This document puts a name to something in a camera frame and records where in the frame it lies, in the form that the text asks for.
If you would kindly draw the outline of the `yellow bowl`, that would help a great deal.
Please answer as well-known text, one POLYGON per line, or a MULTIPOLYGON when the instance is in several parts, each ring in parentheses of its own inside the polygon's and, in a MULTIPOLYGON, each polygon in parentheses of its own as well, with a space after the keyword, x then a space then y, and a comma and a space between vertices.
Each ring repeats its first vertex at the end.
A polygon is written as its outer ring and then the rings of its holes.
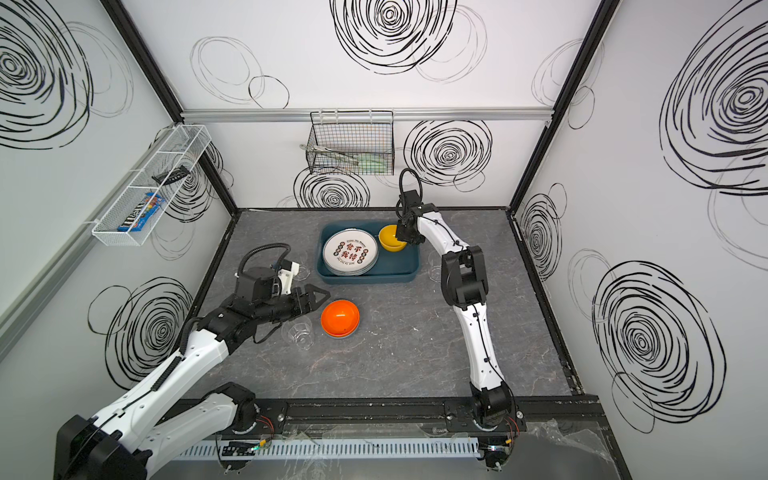
POLYGON ((386 225, 381 228, 378 233, 378 240, 384 250, 396 253, 405 249, 407 243, 399 240, 396 236, 396 233, 396 224, 386 225))

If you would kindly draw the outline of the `orange bowl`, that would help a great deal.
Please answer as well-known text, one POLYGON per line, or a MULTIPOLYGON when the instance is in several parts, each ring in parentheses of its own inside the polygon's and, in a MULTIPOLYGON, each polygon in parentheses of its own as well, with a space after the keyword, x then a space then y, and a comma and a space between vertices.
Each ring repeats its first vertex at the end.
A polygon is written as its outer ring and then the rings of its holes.
POLYGON ((321 327, 324 332, 345 334, 355 332, 360 324, 360 311, 349 300, 331 302, 321 314, 321 327))

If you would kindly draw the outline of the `blue bowl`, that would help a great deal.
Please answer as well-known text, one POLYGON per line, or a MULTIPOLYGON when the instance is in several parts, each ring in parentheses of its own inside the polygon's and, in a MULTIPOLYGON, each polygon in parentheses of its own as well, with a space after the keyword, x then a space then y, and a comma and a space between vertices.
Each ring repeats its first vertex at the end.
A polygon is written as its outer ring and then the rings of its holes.
POLYGON ((357 332, 349 332, 345 334, 332 334, 329 332, 324 332, 324 335, 333 338, 333 339, 347 339, 347 338, 353 338, 357 332))

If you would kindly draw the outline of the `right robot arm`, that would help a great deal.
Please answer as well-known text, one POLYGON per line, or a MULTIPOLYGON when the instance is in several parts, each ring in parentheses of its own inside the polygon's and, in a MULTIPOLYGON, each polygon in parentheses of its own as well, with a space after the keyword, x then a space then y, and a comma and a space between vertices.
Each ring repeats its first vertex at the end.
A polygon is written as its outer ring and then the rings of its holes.
POLYGON ((396 213, 397 240, 409 245, 427 242, 440 255, 441 293, 459 320, 469 358, 474 422, 490 431, 515 415, 517 404, 492 345, 484 253, 460 239, 415 190, 399 194, 396 213))

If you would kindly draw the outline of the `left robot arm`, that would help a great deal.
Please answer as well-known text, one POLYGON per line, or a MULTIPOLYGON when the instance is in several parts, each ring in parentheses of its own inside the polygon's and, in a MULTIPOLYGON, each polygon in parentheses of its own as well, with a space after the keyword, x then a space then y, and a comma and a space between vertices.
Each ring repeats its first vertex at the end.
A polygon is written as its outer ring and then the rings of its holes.
POLYGON ((223 363, 261 325, 318 310, 330 297, 312 284, 292 283, 298 266, 238 273, 236 290, 215 310, 183 327, 179 345, 143 380, 91 418, 75 415, 57 432, 56 479, 149 479, 199 441, 227 429, 248 434, 263 422, 254 393, 234 382, 167 418, 206 373, 223 363))

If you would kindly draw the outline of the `teal plastic bin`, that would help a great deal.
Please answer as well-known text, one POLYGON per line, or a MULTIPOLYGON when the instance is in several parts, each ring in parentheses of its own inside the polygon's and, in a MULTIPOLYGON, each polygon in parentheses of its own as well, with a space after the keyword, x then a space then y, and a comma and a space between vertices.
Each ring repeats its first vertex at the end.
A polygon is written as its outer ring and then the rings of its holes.
POLYGON ((421 258, 418 246, 406 245, 400 252, 389 252, 379 247, 379 257, 372 268, 359 276, 339 276, 331 271, 322 258, 322 248, 333 234, 350 228, 361 229, 378 241, 379 231, 391 222, 387 220, 344 220, 330 222, 320 230, 316 249, 318 276, 329 285, 373 285, 407 283, 415 279, 420 270, 421 258))

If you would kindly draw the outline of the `clear glass back left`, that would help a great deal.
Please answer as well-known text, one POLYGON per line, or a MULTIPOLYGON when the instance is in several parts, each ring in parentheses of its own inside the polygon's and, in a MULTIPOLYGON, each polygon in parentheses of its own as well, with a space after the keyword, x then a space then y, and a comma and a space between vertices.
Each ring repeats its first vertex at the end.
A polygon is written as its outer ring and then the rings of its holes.
POLYGON ((300 264, 296 268, 294 279, 296 281, 302 282, 302 281, 307 280, 310 275, 311 275, 311 270, 308 267, 306 267, 305 265, 300 264))

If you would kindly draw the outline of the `clear glass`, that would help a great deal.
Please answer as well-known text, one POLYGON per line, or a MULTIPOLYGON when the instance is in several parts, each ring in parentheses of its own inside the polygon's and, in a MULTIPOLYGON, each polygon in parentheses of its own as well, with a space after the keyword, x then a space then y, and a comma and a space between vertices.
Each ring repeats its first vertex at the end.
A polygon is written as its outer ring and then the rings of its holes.
POLYGON ((296 281, 302 282, 302 281, 307 280, 310 275, 311 275, 311 270, 308 267, 306 267, 305 265, 300 264, 296 268, 294 279, 296 281))
POLYGON ((299 350, 308 351, 314 344, 314 327, 307 316, 286 321, 281 327, 282 338, 299 350))
POLYGON ((438 252, 431 252, 428 256, 427 273, 429 279, 439 284, 441 282, 442 256, 438 252))

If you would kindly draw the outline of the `clear glass front left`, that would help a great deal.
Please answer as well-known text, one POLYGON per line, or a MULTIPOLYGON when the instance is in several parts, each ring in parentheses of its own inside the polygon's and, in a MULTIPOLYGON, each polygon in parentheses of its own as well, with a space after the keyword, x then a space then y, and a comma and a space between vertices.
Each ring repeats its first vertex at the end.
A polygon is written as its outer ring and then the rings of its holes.
POLYGON ((282 338, 299 350, 308 351, 314 344, 314 327, 307 316, 286 321, 281 327, 282 338))

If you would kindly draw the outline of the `clear glass right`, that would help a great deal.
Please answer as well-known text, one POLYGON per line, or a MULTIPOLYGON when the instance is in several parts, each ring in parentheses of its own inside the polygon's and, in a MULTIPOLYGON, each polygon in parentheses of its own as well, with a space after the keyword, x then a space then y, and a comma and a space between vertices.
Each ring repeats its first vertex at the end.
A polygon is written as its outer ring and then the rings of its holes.
POLYGON ((441 282, 442 256, 438 252, 431 252, 428 256, 427 273, 429 279, 439 284, 441 282))

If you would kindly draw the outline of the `green item in basket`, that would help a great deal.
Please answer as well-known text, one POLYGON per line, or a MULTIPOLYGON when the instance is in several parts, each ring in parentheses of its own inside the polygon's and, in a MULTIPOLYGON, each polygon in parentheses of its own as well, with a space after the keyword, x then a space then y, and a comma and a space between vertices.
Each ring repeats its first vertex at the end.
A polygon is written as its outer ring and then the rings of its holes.
POLYGON ((356 161, 364 174, 386 174, 391 170, 390 160, 385 155, 361 153, 356 156, 356 161))

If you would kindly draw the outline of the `metal tongs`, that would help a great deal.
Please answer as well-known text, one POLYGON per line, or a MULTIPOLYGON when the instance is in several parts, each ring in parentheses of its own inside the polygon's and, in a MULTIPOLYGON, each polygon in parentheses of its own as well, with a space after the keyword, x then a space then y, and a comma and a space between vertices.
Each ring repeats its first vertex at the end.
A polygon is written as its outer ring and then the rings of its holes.
POLYGON ((341 151, 333 150, 328 147, 324 147, 320 145, 311 146, 308 144, 300 144, 299 147, 307 153, 325 154, 326 156, 329 156, 331 158, 334 158, 338 161, 341 161, 347 164, 351 164, 355 166, 359 165, 359 161, 353 155, 346 154, 341 151))

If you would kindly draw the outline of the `blue candy packet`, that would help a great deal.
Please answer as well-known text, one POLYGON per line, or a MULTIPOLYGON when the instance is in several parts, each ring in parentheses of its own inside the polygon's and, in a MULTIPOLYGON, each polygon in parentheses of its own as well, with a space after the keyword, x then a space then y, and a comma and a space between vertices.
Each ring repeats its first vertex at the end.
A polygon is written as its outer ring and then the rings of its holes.
POLYGON ((118 232, 140 232, 150 218, 165 204, 165 198, 156 193, 145 193, 136 207, 117 227, 118 232))

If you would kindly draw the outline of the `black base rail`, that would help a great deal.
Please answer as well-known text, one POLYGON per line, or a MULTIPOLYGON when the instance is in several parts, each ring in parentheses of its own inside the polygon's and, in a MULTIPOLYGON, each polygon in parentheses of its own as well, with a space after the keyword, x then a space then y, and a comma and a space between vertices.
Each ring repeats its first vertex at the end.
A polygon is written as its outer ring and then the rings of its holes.
POLYGON ((471 397, 257 399, 255 404, 258 413, 269 420, 258 425, 264 433, 283 433, 300 425, 406 423, 451 433, 482 433, 498 425, 506 431, 509 417, 515 419, 512 428, 520 431, 528 423, 551 419, 606 421, 601 402, 594 395, 522 396, 516 399, 515 410, 492 415, 490 424, 481 422, 471 397))

